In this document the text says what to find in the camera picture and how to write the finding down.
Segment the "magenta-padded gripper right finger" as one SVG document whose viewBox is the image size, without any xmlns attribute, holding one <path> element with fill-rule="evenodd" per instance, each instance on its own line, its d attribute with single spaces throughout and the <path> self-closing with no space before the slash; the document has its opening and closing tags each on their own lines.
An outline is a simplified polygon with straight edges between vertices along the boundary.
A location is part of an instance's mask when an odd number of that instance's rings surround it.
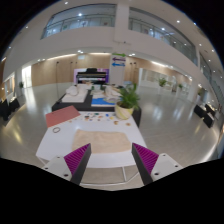
<svg viewBox="0 0 224 224">
<path fill-rule="evenodd" d="M 144 185 L 182 169 L 168 154 L 157 154 L 139 144 L 132 144 L 132 155 Z"/>
</svg>

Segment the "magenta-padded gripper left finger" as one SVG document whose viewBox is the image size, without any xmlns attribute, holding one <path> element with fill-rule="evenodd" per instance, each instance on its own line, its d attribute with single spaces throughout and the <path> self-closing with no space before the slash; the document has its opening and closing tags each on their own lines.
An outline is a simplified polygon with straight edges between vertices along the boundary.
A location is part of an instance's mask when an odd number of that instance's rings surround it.
<svg viewBox="0 0 224 224">
<path fill-rule="evenodd" d="M 79 185 L 90 156 L 91 144 L 86 144 L 65 156 L 54 157 L 43 170 Z"/>
</svg>

